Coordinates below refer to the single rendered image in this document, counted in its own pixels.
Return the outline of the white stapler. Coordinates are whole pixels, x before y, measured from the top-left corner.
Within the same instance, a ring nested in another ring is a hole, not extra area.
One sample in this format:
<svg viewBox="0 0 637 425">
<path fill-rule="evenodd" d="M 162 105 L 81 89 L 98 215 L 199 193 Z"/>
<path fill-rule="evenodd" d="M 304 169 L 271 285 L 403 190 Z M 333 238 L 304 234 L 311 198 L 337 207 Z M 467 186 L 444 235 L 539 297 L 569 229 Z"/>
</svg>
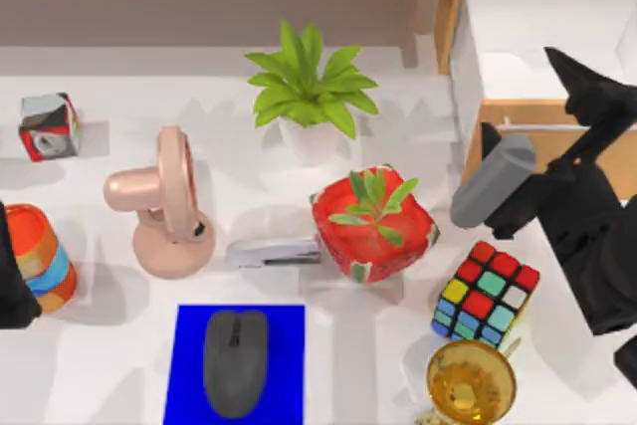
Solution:
<svg viewBox="0 0 637 425">
<path fill-rule="evenodd" d="M 237 268 L 319 264 L 321 251 L 315 237 L 238 240 L 228 245 L 225 259 Z"/>
</svg>

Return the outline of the orange and blue striped cup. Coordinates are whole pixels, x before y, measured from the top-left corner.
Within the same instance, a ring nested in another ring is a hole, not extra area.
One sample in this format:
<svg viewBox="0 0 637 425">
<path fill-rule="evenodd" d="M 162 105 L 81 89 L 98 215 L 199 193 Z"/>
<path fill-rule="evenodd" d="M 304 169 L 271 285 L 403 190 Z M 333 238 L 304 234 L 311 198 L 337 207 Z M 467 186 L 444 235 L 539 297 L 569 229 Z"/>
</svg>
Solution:
<svg viewBox="0 0 637 425">
<path fill-rule="evenodd" d="M 48 217 L 32 204 L 5 207 L 17 265 L 44 314 L 59 310 L 73 296 L 76 269 Z"/>
</svg>

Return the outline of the green plant in white pot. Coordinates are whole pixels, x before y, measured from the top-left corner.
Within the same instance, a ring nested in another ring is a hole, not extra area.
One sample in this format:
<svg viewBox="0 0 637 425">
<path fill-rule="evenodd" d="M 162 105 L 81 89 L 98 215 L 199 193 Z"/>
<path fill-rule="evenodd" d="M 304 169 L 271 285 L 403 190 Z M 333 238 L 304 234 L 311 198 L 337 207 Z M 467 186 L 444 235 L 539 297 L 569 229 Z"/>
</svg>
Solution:
<svg viewBox="0 0 637 425">
<path fill-rule="evenodd" d="M 307 166 L 329 159 L 342 137 L 356 139 L 350 108 L 377 115 L 376 102 L 366 93 L 377 82 L 354 64 L 361 47 L 348 45 L 322 64 L 323 36 L 309 23 L 298 32 L 280 23 L 280 49 L 250 52 L 245 58 L 260 68 L 248 83 L 260 89 L 253 103 L 254 126 L 280 126 L 284 144 Z"/>
</svg>

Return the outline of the multicoloured puzzle cube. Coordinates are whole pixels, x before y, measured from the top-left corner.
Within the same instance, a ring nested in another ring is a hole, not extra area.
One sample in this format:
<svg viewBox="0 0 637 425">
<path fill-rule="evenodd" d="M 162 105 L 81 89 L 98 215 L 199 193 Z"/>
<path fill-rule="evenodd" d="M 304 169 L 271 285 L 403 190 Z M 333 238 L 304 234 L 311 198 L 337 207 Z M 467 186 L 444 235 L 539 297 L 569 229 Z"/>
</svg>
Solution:
<svg viewBox="0 0 637 425">
<path fill-rule="evenodd" d="M 539 280 L 537 269 L 479 241 L 439 295 L 432 330 L 449 340 L 472 339 L 498 348 Z"/>
</svg>

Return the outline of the pink desk fan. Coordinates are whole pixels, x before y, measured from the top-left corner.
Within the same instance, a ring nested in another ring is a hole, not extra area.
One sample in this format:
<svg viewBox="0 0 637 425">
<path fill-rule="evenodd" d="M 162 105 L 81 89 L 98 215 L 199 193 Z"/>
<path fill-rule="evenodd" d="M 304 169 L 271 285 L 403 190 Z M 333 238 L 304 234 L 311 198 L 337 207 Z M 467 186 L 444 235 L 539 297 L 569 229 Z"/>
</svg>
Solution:
<svg viewBox="0 0 637 425">
<path fill-rule="evenodd" d="M 153 166 L 111 174 L 104 199 L 114 211 L 137 215 L 133 252 L 149 274 L 185 278 L 211 259 L 214 229 L 198 207 L 192 154 L 180 127 L 160 130 Z"/>
</svg>

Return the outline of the pale wooden drawer front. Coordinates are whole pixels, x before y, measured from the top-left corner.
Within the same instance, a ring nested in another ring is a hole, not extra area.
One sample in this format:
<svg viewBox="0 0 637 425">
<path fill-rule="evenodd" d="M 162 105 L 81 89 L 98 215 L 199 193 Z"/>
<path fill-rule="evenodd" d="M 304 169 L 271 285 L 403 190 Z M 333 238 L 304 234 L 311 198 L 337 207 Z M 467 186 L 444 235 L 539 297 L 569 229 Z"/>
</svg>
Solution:
<svg viewBox="0 0 637 425">
<path fill-rule="evenodd" d="M 564 111 L 563 100 L 484 100 L 470 136 L 462 178 L 468 179 L 482 162 L 481 129 L 483 121 L 494 126 L 508 117 L 513 123 L 577 123 Z M 584 131 L 500 131 L 502 135 L 522 132 L 529 136 L 536 155 L 537 172 L 545 170 L 552 159 L 562 155 Z M 637 124 L 624 133 L 598 157 L 597 164 L 606 173 L 616 195 L 628 200 L 637 194 Z"/>
</svg>

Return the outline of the printed cube box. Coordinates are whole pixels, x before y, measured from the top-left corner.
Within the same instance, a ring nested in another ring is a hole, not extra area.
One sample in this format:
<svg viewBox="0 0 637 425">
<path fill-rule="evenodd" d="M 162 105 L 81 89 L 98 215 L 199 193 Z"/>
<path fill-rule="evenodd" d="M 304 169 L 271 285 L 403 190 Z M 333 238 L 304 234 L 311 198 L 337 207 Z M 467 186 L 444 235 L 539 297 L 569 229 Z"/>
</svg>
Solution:
<svg viewBox="0 0 637 425">
<path fill-rule="evenodd" d="M 80 152 L 81 126 L 67 93 L 22 98 L 18 132 L 33 162 L 76 156 Z"/>
</svg>

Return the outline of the gold trophy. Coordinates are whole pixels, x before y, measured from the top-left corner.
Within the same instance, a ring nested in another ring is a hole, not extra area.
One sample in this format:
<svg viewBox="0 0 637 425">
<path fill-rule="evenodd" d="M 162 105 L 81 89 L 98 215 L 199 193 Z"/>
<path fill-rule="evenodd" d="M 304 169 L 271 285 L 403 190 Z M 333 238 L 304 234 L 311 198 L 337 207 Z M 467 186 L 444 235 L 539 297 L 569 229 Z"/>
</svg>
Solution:
<svg viewBox="0 0 637 425">
<path fill-rule="evenodd" d="M 501 420 L 517 398 L 510 357 L 521 343 L 517 338 L 503 351 L 473 339 L 440 347 L 425 373 L 431 407 L 414 425 L 494 425 Z"/>
</svg>

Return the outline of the red pot with green plant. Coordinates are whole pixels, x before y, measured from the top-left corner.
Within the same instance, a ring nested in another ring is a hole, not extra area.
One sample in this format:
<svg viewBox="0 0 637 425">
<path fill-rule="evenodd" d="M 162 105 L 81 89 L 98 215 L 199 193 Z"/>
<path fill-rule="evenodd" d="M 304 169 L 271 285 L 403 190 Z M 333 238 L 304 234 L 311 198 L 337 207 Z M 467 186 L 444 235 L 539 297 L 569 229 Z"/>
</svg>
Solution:
<svg viewBox="0 0 637 425">
<path fill-rule="evenodd" d="M 381 164 L 350 171 L 311 196 L 318 234 L 346 276 L 383 281 L 436 244 L 440 230 L 414 197 L 417 184 Z"/>
</svg>

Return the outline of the grey computer mouse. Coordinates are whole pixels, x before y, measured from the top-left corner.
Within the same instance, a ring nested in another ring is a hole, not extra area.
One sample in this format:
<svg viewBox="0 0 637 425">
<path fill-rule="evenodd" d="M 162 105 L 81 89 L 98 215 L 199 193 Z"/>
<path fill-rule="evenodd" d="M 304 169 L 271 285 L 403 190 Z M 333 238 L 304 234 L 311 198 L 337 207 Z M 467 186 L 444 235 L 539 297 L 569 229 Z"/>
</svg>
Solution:
<svg viewBox="0 0 637 425">
<path fill-rule="evenodd" d="M 213 411 L 228 420 L 247 417 L 264 393 L 269 324 L 258 310 L 211 315 L 203 345 L 203 387 Z"/>
</svg>

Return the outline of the blue mouse mat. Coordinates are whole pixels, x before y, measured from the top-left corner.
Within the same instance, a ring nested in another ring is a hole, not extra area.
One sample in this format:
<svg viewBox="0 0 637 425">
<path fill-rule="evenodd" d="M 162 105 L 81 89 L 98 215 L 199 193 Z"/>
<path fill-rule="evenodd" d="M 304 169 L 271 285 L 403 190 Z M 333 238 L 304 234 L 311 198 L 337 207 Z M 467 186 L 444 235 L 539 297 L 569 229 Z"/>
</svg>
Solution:
<svg viewBox="0 0 637 425">
<path fill-rule="evenodd" d="M 258 310 L 269 324 L 265 390 L 253 412 L 237 420 L 218 416 L 203 387 L 206 325 L 221 310 Z M 179 306 L 162 425 L 304 425 L 305 335 L 302 305 Z"/>
</svg>

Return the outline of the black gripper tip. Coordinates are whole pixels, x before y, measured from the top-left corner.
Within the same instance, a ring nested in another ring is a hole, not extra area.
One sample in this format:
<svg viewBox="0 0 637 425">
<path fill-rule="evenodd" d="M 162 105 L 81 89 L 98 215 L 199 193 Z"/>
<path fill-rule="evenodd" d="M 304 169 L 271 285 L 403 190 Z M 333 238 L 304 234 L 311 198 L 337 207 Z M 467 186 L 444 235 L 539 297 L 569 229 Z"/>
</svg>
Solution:
<svg viewBox="0 0 637 425">
<path fill-rule="evenodd" d="M 0 201 L 0 329 L 22 329 L 42 314 L 23 279 L 13 251 L 4 204 Z"/>
</svg>

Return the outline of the pulled-out drawer with white inside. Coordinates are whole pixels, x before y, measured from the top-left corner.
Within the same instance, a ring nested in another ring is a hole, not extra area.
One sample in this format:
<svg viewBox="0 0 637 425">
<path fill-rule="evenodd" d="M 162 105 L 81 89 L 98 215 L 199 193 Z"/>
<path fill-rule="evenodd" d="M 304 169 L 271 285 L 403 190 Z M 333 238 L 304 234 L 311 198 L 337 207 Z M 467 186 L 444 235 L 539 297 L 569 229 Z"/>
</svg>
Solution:
<svg viewBox="0 0 637 425">
<path fill-rule="evenodd" d="M 463 143 L 484 100 L 564 98 L 547 47 L 637 86 L 637 0 L 462 0 L 450 77 Z"/>
</svg>

